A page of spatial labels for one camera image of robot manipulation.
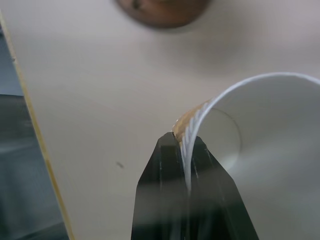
wooden knob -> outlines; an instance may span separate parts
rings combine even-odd
[[[137,21],[155,28],[177,28],[191,23],[210,0],[116,0]]]

beige surface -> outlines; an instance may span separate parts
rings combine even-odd
[[[75,239],[129,239],[137,181],[190,108],[259,73],[320,78],[319,7],[216,0],[167,33],[110,0],[0,0]]]

brown object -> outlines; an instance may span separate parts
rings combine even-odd
[[[211,0],[116,0],[137,21],[156,28],[177,28],[191,23]]]

paper cup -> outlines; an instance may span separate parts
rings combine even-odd
[[[320,81],[289,72],[231,86],[173,127],[191,191],[196,136],[234,179],[260,239],[320,239]]]

wooden edge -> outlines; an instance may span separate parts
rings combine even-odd
[[[69,237],[70,240],[75,240],[75,236],[74,236],[74,233],[72,231],[71,222],[70,222],[70,219],[69,219],[69,216],[68,216],[68,213],[67,213],[67,209],[66,209],[66,206],[65,206],[65,204],[63,202],[63,199],[62,199],[62,196],[61,196],[58,184],[57,184],[57,180],[55,178],[54,171],[52,169],[52,165],[51,165],[50,158],[49,158],[49,155],[48,155],[48,152],[47,152],[47,149],[46,149],[46,145],[45,145],[43,136],[41,134],[40,128],[38,126],[36,115],[35,115],[35,111],[34,111],[34,108],[32,107],[31,100],[30,100],[30,97],[29,97],[29,94],[28,94],[28,91],[27,91],[26,83],[25,83],[24,77],[22,75],[21,69],[19,67],[18,60],[17,60],[17,57],[16,57],[16,53],[14,51],[14,46],[12,44],[11,37],[10,37],[9,31],[7,29],[7,26],[6,26],[6,23],[5,23],[5,20],[4,20],[4,16],[3,16],[1,10],[0,10],[0,24],[2,26],[2,31],[3,31],[3,35],[4,35],[4,38],[5,38],[7,47],[9,49],[10,55],[12,57],[12,63],[14,65],[14,68],[15,68],[15,71],[16,71],[20,86],[22,88],[22,92],[24,94],[24,100],[26,102],[26,106],[27,106],[27,109],[29,111],[31,122],[32,122],[32,125],[34,127],[35,135],[36,135],[36,138],[37,138],[39,146],[40,146],[40,150],[41,150],[41,153],[42,153],[42,156],[43,156],[43,159],[44,159],[44,163],[46,165],[46,168],[47,168],[47,171],[48,171],[48,174],[49,174],[49,177],[50,177],[50,180],[51,180],[54,192],[55,192],[55,196],[56,196],[58,204],[60,206],[63,222],[64,222],[64,225],[65,225],[68,237]]]

